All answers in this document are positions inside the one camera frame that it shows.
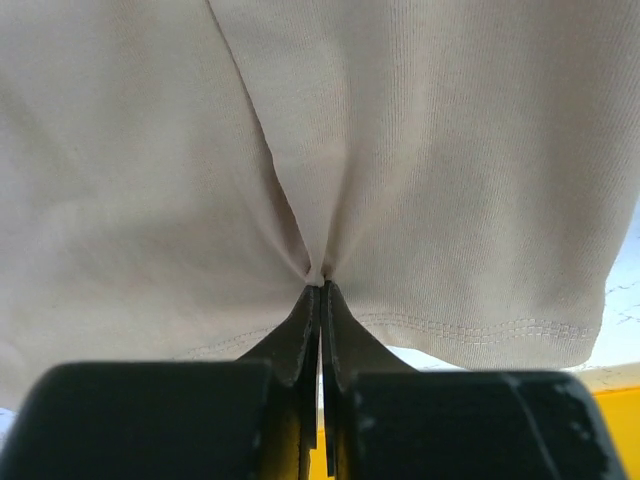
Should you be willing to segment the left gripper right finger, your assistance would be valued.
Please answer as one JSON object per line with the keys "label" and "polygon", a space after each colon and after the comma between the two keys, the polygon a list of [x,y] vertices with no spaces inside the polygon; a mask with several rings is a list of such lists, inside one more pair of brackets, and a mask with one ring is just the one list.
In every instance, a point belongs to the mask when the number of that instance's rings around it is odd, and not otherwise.
{"label": "left gripper right finger", "polygon": [[621,479],[590,393],[556,371],[421,372],[320,291],[327,469],[337,479]]}

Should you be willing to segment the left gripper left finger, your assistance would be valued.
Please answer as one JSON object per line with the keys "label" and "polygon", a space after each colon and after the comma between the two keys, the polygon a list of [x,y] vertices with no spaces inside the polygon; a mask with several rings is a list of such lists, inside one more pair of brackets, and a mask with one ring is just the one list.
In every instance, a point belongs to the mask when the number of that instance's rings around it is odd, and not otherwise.
{"label": "left gripper left finger", "polygon": [[5,479],[304,479],[316,445],[320,291],[234,361],[84,362],[33,386]]}

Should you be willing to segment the beige t-shirt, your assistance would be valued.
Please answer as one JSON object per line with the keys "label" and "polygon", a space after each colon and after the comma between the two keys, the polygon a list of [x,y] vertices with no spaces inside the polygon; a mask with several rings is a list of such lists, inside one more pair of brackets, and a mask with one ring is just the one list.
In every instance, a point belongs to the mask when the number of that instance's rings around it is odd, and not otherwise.
{"label": "beige t-shirt", "polygon": [[638,196],[635,1],[5,1],[1,404],[326,280],[387,345],[579,365]]}

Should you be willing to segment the yellow plastic bin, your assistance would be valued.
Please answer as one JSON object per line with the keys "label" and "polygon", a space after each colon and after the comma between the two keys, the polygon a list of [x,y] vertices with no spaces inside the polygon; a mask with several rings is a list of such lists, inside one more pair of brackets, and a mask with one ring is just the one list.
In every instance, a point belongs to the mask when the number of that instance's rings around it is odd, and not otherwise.
{"label": "yellow plastic bin", "polygon": [[324,371],[314,479],[635,479],[639,390],[567,372]]}

